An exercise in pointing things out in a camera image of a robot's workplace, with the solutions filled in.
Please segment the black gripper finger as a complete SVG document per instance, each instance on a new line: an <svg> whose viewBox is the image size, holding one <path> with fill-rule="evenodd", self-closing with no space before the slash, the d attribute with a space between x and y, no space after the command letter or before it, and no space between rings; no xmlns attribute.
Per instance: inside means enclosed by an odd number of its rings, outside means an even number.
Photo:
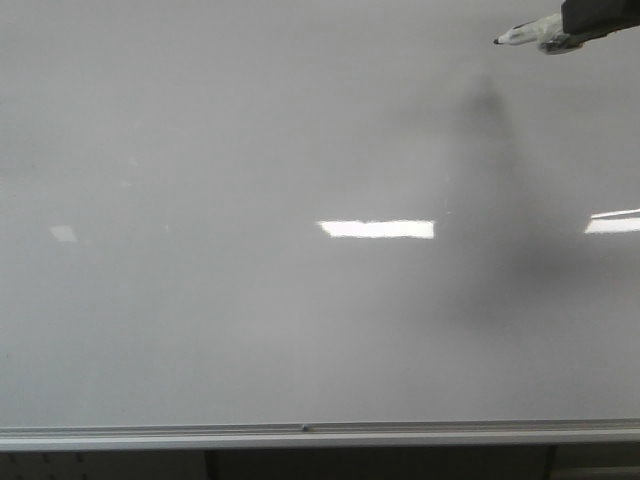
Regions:
<svg viewBox="0 0 640 480"><path fill-rule="evenodd" d="M639 25L639 1L566 0L561 14L568 34L610 33Z"/></svg>

